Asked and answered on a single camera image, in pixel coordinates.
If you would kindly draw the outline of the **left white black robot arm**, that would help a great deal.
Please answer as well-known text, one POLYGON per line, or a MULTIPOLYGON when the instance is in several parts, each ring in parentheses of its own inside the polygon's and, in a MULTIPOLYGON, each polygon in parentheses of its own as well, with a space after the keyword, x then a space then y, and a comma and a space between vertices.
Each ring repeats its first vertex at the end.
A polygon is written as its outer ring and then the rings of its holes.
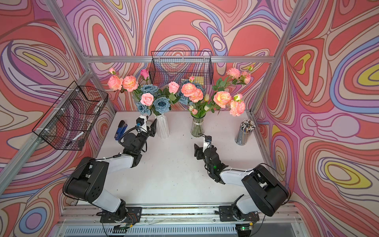
POLYGON ((148 125, 148 117, 140 116, 136 126, 118 140, 123 151, 109 158, 83 158, 66 180, 63 193, 102 209, 102 223, 138 223, 137 215, 128 211, 125 201, 107 191, 104 184, 108 174, 134 168, 140 163, 142 153, 147 151, 147 140, 154 137, 156 131, 156 120, 148 125))

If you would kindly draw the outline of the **white ribbed ceramic vase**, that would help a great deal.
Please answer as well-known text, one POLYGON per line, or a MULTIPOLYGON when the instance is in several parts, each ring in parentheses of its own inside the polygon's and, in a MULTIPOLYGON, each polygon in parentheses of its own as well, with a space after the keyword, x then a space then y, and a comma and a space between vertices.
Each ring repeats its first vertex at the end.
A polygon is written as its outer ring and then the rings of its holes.
POLYGON ((160 138, 166 139, 170 135, 167 117, 165 114, 156 116, 157 120, 157 134, 160 138))

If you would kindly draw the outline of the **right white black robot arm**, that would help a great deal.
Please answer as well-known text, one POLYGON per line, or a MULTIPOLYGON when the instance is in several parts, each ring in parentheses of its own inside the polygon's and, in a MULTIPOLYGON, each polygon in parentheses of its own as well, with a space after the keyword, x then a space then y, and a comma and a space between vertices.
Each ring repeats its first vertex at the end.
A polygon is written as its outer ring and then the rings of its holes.
POLYGON ((244 187, 248 195, 240 195, 231 205, 220 206, 216 214, 222 222, 259 220, 258 212, 272 217, 290 199, 290 191, 262 164, 250 170, 231 168, 221 162, 212 137, 200 133, 203 146, 194 145, 194 156, 204 161, 208 176, 223 185, 244 187))

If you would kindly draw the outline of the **light pink rose stem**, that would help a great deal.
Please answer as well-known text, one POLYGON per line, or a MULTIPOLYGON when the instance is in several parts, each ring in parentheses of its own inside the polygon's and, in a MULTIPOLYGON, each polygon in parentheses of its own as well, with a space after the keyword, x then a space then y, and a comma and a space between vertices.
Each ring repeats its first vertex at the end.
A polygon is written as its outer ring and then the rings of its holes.
POLYGON ((141 96, 140 102, 145 106, 152 106, 155 98, 151 93, 144 93, 141 96))

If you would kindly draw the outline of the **pink peach rose spray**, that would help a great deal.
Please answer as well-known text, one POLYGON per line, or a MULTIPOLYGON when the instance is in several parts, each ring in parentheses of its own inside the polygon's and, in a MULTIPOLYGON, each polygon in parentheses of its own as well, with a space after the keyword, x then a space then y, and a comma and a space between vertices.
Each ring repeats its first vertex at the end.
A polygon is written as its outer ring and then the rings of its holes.
POLYGON ((107 85, 113 91, 128 91, 133 92, 138 89, 139 83, 134 76, 126 76, 121 78, 114 68, 109 69, 111 77, 109 78, 107 85))

